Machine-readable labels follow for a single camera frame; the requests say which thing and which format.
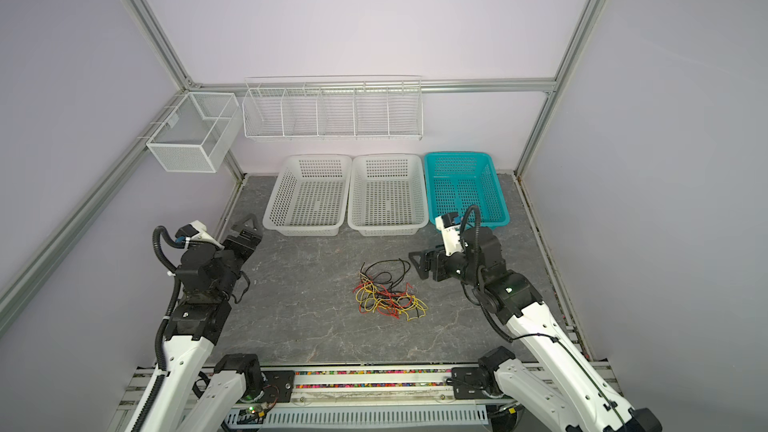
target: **marble surface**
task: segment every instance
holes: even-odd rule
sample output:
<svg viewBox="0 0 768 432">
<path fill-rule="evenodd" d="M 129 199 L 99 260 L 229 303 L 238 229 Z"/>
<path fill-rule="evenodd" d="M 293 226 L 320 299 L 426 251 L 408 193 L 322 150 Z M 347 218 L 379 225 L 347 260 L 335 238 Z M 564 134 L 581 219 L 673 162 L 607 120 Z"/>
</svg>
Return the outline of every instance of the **marble surface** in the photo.
<svg viewBox="0 0 768 432">
<path fill-rule="evenodd" d="M 232 218 L 253 213 L 261 220 L 275 180 L 249 177 Z M 494 234 L 507 266 L 531 281 L 564 326 L 514 179 L 500 175 L 499 180 L 510 223 Z M 391 237 L 363 237 L 346 224 L 335 237 L 263 232 L 264 240 L 243 268 L 251 280 L 250 290 L 233 305 L 211 363 L 237 352 L 256 353 L 264 365 L 475 362 L 506 344 L 488 326 L 480 308 L 467 301 L 458 281 L 422 281 L 413 269 L 406 280 L 427 304 L 425 317 L 406 322 L 358 312 L 352 290 L 359 283 L 361 264 L 408 260 L 408 252 L 434 247 L 441 239 L 432 224 L 415 235 Z M 241 281 L 238 295 L 243 286 Z M 523 361 L 535 360 L 520 343 L 511 349 Z"/>
</svg>

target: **wire shelf rack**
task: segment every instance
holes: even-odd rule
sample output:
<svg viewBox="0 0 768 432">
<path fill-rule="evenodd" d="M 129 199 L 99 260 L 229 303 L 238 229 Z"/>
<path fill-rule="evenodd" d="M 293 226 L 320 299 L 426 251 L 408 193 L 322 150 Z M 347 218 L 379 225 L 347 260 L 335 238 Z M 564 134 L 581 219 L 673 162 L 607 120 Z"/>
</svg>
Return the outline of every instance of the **wire shelf rack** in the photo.
<svg viewBox="0 0 768 432">
<path fill-rule="evenodd" d="M 420 78 L 330 79 L 246 79 L 246 137 L 256 141 L 423 137 Z"/>
</svg>

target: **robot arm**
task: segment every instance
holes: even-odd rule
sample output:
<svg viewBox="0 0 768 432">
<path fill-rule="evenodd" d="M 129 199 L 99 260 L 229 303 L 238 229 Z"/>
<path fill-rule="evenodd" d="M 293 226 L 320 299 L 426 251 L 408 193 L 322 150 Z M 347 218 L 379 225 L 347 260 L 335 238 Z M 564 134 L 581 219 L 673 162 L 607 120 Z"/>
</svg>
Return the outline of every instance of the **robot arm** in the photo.
<svg viewBox="0 0 768 432">
<path fill-rule="evenodd" d="M 507 270 L 501 245 L 490 228 L 466 229 L 474 210 L 467 210 L 462 224 L 458 214 L 436 218 L 444 244 L 408 256 L 424 279 L 450 277 L 472 287 L 491 327 L 508 342 L 522 341 L 552 375 L 559 392 L 528 372 L 513 352 L 499 348 L 479 361 L 485 372 L 485 389 L 520 401 L 551 430 L 565 432 L 659 432 L 661 425 L 648 410 L 636 410 L 603 381 L 555 321 L 542 296 L 525 276 Z M 496 315 L 512 336 L 492 318 Z"/>
<path fill-rule="evenodd" d="M 176 241 L 170 239 L 165 228 L 156 229 L 153 239 L 158 258 L 162 255 L 160 236 L 172 247 L 187 249 L 178 267 L 164 255 L 161 258 L 169 274 L 184 285 L 184 296 L 178 306 L 169 308 L 172 312 L 160 326 L 156 339 L 158 366 L 126 430 L 209 432 L 219 427 L 238 400 L 244 396 L 258 399 L 264 394 L 258 357 L 226 355 L 214 368 L 214 376 L 192 412 L 177 429 L 190 391 L 200 379 L 200 370 L 232 310 L 229 299 L 242 275 L 240 268 L 261 242 L 255 228 L 239 224 L 233 229 L 239 234 L 227 236 L 222 244 L 197 221 L 180 228 Z"/>
</svg>

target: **plastic basket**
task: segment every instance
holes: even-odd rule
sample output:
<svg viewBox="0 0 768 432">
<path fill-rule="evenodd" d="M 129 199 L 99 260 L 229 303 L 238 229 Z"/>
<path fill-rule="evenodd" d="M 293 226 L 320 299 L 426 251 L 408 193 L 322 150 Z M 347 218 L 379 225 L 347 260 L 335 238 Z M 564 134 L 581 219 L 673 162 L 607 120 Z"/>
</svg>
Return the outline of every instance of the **plastic basket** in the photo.
<svg viewBox="0 0 768 432">
<path fill-rule="evenodd" d="M 283 235 L 336 235 L 344 223 L 352 159 L 292 156 L 285 160 L 264 212 L 264 228 Z"/>
<path fill-rule="evenodd" d="M 477 204 L 483 226 L 509 224 L 502 187 L 488 154 L 434 152 L 424 157 L 424 165 L 431 223 L 435 223 L 435 217 L 449 212 L 458 212 L 461 217 L 467 207 Z"/>
<path fill-rule="evenodd" d="M 418 156 L 383 154 L 352 161 L 347 224 L 363 235 L 413 235 L 427 225 L 424 168 Z"/>
</svg>

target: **mesh wire basket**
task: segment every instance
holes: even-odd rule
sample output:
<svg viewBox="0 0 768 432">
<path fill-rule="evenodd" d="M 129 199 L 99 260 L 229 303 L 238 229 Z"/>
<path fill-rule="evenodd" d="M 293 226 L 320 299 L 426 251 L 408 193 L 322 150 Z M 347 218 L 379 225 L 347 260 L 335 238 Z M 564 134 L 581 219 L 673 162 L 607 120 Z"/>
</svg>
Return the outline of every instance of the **mesh wire basket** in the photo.
<svg viewBox="0 0 768 432">
<path fill-rule="evenodd" d="M 245 135 L 291 139 L 421 139 L 419 81 L 249 84 Z"/>
<path fill-rule="evenodd" d="M 292 156 L 285 160 L 264 212 L 264 228 L 283 235 L 336 235 L 350 191 L 347 156 Z"/>
<path fill-rule="evenodd" d="M 242 127 L 233 93 L 188 92 L 147 140 L 168 172 L 216 172 Z"/>
<path fill-rule="evenodd" d="M 418 156 L 360 156 L 352 162 L 347 223 L 363 235 L 412 235 L 426 226 L 427 194 Z"/>
</svg>

